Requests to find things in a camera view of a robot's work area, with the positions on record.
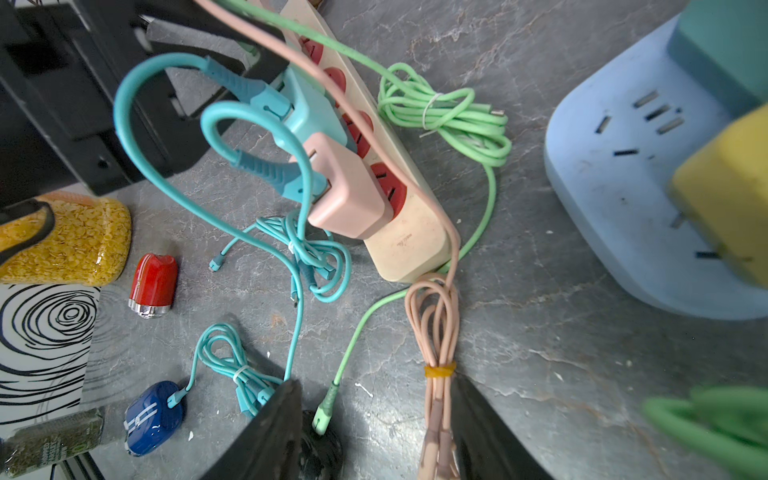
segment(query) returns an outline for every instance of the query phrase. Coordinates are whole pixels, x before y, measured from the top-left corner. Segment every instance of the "pink power adapter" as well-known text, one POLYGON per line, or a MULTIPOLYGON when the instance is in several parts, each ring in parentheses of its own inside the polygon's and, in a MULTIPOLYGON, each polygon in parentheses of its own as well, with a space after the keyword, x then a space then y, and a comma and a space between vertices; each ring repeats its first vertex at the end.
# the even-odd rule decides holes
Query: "pink power adapter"
POLYGON ((328 135, 315 133, 304 142, 312 170, 330 188, 312 205, 310 224, 344 237, 365 240, 392 220, 392 205, 371 167, 328 135))

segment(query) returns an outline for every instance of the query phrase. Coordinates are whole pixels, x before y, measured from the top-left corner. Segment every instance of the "cable tie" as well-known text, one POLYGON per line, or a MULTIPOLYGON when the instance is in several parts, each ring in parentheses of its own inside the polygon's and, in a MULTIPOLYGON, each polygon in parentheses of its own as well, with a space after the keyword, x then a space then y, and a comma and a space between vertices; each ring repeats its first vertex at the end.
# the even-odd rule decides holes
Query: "cable tie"
POLYGON ((240 367, 240 368, 239 368, 239 369, 238 369, 238 370, 235 372, 235 374, 234 374, 234 375, 232 375, 232 381, 233 381, 233 382, 235 382, 235 385, 237 385, 237 386, 240 386, 240 384, 239 384, 239 383, 237 383, 237 377, 239 376, 239 374, 241 374, 242 372, 244 372, 244 371, 245 371, 245 369, 247 369, 247 368, 250 368, 250 365, 243 365, 243 366, 241 366, 241 367, 240 367))
POLYGON ((436 130, 429 130, 429 129, 427 128, 427 110, 429 110, 429 108, 432 106, 432 104, 434 104, 434 103, 435 103, 435 101, 436 101, 436 100, 437 100, 439 97, 441 97, 441 96, 443 96, 443 95, 444 95, 444 94, 443 94, 443 93, 441 93, 441 92, 438 92, 438 93, 436 93, 436 94, 435 94, 435 96, 434 96, 434 97, 432 97, 432 98, 431 98, 431 99, 430 99, 430 100, 427 102, 427 106, 426 106, 426 107, 424 107, 424 111, 422 112, 422 128, 423 128, 424 130, 427 130, 429 133, 427 133, 427 134, 424 134, 424 135, 422 135, 422 136, 426 136, 426 135, 429 135, 429 134, 431 134, 431 133, 433 133, 433 132, 435 132, 435 131, 436 131, 436 130))
POLYGON ((428 379, 447 379, 456 371, 456 362, 450 362, 446 366, 425 366, 424 376, 428 379))

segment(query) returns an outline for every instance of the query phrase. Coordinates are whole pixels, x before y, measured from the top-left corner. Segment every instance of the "red object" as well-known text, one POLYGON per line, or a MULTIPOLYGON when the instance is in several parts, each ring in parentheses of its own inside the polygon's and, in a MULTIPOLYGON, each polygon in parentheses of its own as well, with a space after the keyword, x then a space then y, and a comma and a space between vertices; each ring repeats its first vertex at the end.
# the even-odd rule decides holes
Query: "red object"
POLYGON ((304 53, 312 60, 315 65, 320 65, 320 59, 323 57, 323 46, 314 40, 309 40, 307 37, 301 38, 301 43, 304 45, 304 53))
MULTIPOLYGON (((373 120, 371 120, 371 117, 369 117, 368 114, 364 111, 360 111, 360 114, 362 115, 362 119, 365 120, 368 126, 371 127, 371 130, 373 130, 373 120)), ((365 156, 368 154, 368 151, 371 149, 371 145, 363 137, 362 133, 360 133, 360 129, 352 121, 352 118, 349 118, 348 114, 342 115, 342 118, 346 122, 346 126, 352 135, 352 139, 357 144, 357 155, 360 158, 365 158, 365 156)))
POLYGON ((344 72, 336 67, 328 67, 326 68, 325 72, 328 74, 329 77, 331 77, 331 80, 333 80, 333 83, 338 85, 339 88, 341 88, 341 91, 346 93, 346 76, 344 75, 344 72))
POLYGON ((383 162, 371 165, 371 170, 379 181, 379 185, 382 186, 389 204, 392 205, 392 218, 394 219, 402 210, 402 206, 406 204, 408 187, 398 177, 395 177, 383 162))
POLYGON ((174 302, 178 274, 175 258, 147 253, 136 267, 128 306, 144 318, 165 314, 174 302))

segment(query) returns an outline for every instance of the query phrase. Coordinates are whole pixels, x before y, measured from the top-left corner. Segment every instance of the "blue computer mouse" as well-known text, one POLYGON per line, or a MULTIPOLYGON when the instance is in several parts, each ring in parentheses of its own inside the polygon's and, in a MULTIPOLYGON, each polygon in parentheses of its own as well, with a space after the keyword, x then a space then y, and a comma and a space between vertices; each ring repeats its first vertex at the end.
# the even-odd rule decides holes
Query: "blue computer mouse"
POLYGON ((125 410, 125 449, 134 457, 152 452, 181 425, 182 404, 168 408, 168 397, 181 390, 165 380, 155 383, 125 410))

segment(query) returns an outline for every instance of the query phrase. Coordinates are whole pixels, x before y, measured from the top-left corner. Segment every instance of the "white cable tie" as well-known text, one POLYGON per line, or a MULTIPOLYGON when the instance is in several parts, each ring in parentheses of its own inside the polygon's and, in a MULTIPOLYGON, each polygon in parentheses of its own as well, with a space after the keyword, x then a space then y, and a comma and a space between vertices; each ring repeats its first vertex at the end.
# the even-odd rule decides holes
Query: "white cable tie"
POLYGON ((237 377, 238 377, 238 376, 239 376, 239 375, 240 375, 242 372, 244 372, 244 371, 245 371, 245 369, 249 369, 249 368, 250 368, 250 365, 243 365, 243 366, 241 366, 241 367, 240 367, 240 369, 238 369, 238 370, 235 372, 235 374, 234 374, 234 375, 232 375, 232 381, 233 381, 233 382, 235 382, 235 385, 237 385, 237 386, 240 386, 240 385, 237 383, 237 377))
POLYGON ((423 128, 424 130, 427 130, 427 131, 429 131, 429 133, 432 133, 432 132, 434 132, 434 130, 431 130, 431 131, 430 131, 430 130, 427 128, 427 110, 429 110, 429 108, 432 106, 432 104, 433 104, 433 103, 435 103, 435 101, 436 101, 436 100, 437 100, 439 97, 441 97, 441 96, 443 96, 443 94, 442 94, 442 93, 440 93, 440 92, 436 93, 436 94, 435 94, 435 96, 434 96, 434 97, 432 97, 432 99, 431 99, 430 101, 428 101, 428 102, 427 102, 427 106, 426 106, 426 107, 424 107, 424 111, 422 112, 422 128, 423 128))

